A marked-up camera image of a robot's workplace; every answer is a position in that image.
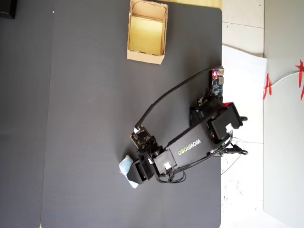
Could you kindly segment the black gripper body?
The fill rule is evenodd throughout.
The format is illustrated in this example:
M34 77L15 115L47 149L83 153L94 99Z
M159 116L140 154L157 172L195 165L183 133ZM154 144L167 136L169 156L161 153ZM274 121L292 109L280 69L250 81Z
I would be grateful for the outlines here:
M131 167L127 173L127 179L139 185L146 183L152 177L155 177L159 183L159 172L156 168L154 159L163 152L162 147L156 147L152 150L137 150L136 160L132 162Z

